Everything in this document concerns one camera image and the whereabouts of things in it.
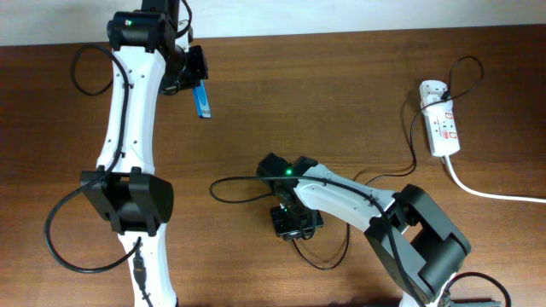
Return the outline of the blue Galaxy smartphone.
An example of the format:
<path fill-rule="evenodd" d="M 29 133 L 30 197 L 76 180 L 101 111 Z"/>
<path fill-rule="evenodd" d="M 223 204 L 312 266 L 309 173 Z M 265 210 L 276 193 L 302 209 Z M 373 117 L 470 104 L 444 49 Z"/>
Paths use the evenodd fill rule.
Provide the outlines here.
<path fill-rule="evenodd" d="M 192 92 L 198 116 L 201 119 L 210 119 L 212 117 L 212 112 L 206 93 L 205 83 L 200 81 L 200 83 L 192 89 Z"/>

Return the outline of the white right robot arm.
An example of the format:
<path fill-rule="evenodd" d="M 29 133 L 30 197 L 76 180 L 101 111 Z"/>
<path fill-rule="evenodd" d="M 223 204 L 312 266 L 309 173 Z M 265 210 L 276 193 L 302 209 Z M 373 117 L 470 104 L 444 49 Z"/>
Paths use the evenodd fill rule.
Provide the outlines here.
<path fill-rule="evenodd" d="M 338 176 L 316 160 L 293 163 L 270 153 L 257 176 L 280 205 L 271 214 L 284 240 L 308 240 L 326 212 L 362 231 L 387 273 L 404 291 L 403 306 L 437 306 L 471 252 L 468 239 L 423 189 L 371 188 Z"/>

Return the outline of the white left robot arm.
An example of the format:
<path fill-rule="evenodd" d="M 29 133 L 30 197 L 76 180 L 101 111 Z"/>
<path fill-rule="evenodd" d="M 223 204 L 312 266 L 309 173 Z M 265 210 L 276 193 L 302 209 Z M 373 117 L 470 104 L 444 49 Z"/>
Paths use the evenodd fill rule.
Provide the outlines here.
<path fill-rule="evenodd" d="M 209 118 L 206 57 L 194 45 L 185 1 L 142 2 L 107 24 L 113 56 L 107 136 L 96 169 L 84 171 L 84 195 L 128 255 L 136 306 L 176 306 L 166 255 L 166 228 L 174 204 L 172 185 L 155 176 L 154 117 L 160 95 L 192 90 L 198 114 Z"/>

